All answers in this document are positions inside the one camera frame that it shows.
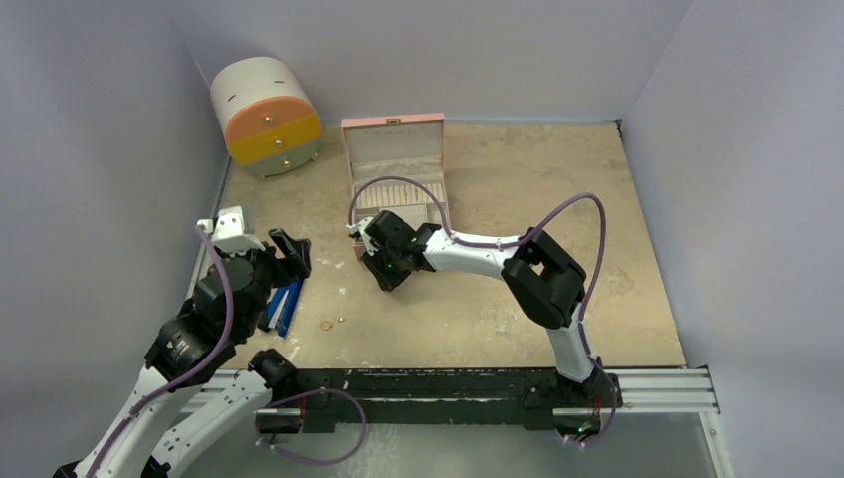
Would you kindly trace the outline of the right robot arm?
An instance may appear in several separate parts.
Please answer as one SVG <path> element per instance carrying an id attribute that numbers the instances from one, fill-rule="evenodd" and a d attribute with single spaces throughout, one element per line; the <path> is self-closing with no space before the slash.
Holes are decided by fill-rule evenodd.
<path id="1" fill-rule="evenodd" d="M 586 273 L 544 231 L 531 228 L 524 236 L 493 238 L 458 234 L 433 223 L 413 229 L 389 210 L 347 229 L 362 243 L 360 260 L 385 292 L 417 271 L 466 272 L 504 282 L 523 313 L 546 330 L 566 402 L 581 405 L 600 386 L 617 393 L 586 335 Z"/>

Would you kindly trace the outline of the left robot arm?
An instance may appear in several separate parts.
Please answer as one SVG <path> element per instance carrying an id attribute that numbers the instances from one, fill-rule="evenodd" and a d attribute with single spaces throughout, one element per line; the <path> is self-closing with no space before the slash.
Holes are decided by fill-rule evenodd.
<path id="1" fill-rule="evenodd" d="M 201 220 L 194 227 L 213 264 L 160 329 L 132 392 L 103 438 L 57 477 L 176 477 L 247 413 L 283 407 L 298 371 L 275 350 L 253 355 L 246 371 L 183 421 L 183 407 L 231 359 L 267 315 L 273 290 L 307 278 L 308 239 L 271 231 L 269 242 L 242 224 Z"/>

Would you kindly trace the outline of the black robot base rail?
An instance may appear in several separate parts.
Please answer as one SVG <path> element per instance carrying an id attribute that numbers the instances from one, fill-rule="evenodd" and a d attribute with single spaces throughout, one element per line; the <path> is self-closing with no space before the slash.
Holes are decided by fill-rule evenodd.
<path id="1" fill-rule="evenodd" d="M 553 367 L 507 368 L 297 368 L 275 350 L 256 353 L 250 371 L 272 392 L 271 414 L 259 421 L 264 433 L 332 433 L 340 424 L 518 425 L 529 431 L 554 430 L 586 441 L 600 433 L 604 418 L 621 403 L 620 391 L 606 386 L 586 397 L 558 380 Z M 363 397 L 480 396 L 498 403 L 382 403 L 361 405 Z M 554 416 L 558 405 L 592 408 L 589 416 Z"/>

